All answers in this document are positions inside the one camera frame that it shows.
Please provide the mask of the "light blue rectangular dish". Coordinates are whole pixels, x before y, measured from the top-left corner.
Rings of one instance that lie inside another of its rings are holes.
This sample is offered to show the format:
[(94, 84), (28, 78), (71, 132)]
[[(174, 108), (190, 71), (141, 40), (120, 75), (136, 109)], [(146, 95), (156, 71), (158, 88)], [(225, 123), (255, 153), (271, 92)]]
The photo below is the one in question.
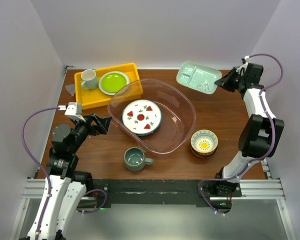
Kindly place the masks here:
[(221, 71), (192, 61), (184, 62), (176, 75), (178, 84), (208, 95), (216, 91), (215, 81), (221, 78)]

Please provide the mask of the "watermelon pattern plate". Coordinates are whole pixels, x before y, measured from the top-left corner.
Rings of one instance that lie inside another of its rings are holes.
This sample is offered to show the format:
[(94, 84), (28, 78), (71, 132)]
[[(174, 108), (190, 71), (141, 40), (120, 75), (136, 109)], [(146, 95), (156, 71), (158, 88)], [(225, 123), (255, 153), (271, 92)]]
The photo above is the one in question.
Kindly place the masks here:
[(124, 127), (137, 136), (147, 136), (154, 133), (161, 125), (162, 119), (143, 119), (138, 120), (132, 117), (122, 118)]
[(139, 99), (129, 103), (122, 111), (121, 119), (128, 117), (138, 119), (139, 121), (144, 119), (153, 119), (156, 121), (162, 119), (162, 111), (155, 102), (147, 99)]

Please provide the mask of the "yellow blue patterned bowl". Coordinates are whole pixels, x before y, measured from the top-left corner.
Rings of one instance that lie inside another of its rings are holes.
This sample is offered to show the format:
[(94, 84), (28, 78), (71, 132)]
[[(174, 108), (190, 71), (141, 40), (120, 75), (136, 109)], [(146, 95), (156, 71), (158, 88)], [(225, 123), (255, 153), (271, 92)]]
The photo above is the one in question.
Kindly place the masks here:
[(193, 133), (190, 144), (193, 150), (202, 156), (212, 155), (218, 147), (217, 135), (207, 129), (201, 129)]

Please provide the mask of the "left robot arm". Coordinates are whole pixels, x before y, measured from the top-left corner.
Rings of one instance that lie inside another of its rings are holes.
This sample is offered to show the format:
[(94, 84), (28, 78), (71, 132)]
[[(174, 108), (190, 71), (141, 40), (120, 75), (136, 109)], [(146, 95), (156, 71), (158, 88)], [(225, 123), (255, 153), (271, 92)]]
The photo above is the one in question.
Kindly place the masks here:
[(52, 147), (46, 168), (40, 205), (26, 240), (64, 240), (70, 220), (82, 197), (94, 193), (91, 173), (77, 171), (76, 152), (88, 136), (106, 135), (112, 117), (92, 113), (72, 119), (73, 127), (60, 124), (53, 129)]

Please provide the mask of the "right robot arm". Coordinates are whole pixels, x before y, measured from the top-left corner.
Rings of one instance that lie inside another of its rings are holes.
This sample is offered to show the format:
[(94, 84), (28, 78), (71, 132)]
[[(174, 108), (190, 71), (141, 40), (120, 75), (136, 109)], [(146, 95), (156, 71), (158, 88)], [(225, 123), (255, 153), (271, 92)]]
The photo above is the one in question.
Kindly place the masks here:
[(223, 197), (234, 192), (243, 175), (258, 161), (272, 157), (278, 146), (285, 123), (267, 103), (265, 88), (259, 84), (263, 71), (262, 65), (246, 62), (215, 81), (228, 92), (240, 93), (249, 119), (239, 137), (237, 154), (208, 185), (213, 195)]

